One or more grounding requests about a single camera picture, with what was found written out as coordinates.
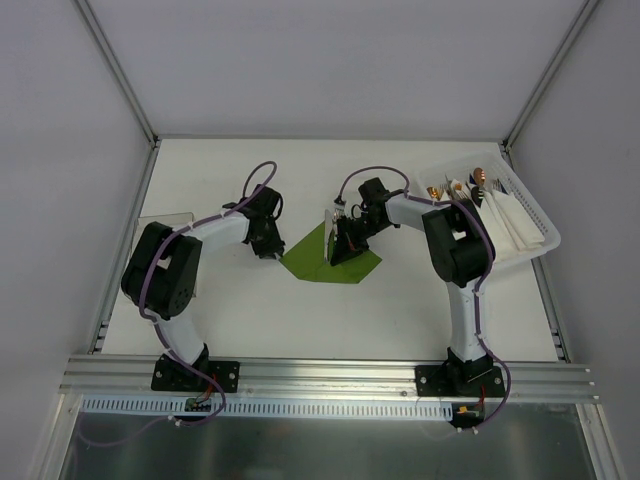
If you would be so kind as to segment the silver table knife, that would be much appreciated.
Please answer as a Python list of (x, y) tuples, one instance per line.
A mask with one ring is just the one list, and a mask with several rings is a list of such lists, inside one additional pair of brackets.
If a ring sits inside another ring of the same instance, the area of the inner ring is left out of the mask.
[(324, 262), (329, 262), (329, 250), (334, 232), (334, 213), (326, 209), (324, 212), (324, 240), (323, 240), (323, 258)]

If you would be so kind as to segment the clear smoked plastic box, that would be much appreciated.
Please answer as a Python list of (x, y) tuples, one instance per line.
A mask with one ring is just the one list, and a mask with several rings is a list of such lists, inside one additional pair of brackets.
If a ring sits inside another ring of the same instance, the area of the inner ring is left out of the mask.
[[(141, 254), (134, 262), (135, 302), (139, 302), (141, 289), (157, 250), (174, 230), (180, 230), (193, 222), (192, 212), (160, 215), (146, 215), (138, 220), (135, 232), (136, 245), (131, 249), (131, 257), (137, 250)], [(196, 294), (196, 276), (202, 243), (181, 233), (164, 248), (153, 268), (145, 307), (157, 310), (180, 309), (185, 307)]]

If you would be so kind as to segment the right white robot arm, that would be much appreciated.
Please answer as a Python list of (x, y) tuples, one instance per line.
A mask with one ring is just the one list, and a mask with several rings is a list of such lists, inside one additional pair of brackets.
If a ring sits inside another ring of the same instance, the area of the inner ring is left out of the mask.
[(324, 260), (336, 267), (369, 250), (368, 240), (394, 227), (408, 226), (426, 238), (432, 266), (445, 282), (451, 316), (451, 340), (445, 366), (449, 387), (459, 395), (480, 388), (494, 367), (482, 335), (483, 283), (495, 249), (475, 204), (470, 200), (429, 200), (406, 190), (390, 191), (379, 178), (359, 187), (361, 213), (344, 212), (341, 197), (325, 212)]

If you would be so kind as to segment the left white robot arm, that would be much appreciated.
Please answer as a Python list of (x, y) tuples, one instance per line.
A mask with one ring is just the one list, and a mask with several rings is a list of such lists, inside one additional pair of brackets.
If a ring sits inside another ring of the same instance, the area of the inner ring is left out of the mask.
[(223, 206), (210, 218), (174, 229), (148, 224), (128, 261), (121, 290), (154, 325), (175, 364), (174, 378), (188, 390), (208, 381), (208, 349), (196, 332), (189, 303), (196, 289), (201, 257), (235, 244), (249, 245), (260, 259), (277, 259), (285, 242), (277, 229), (284, 201), (263, 185), (239, 203)]

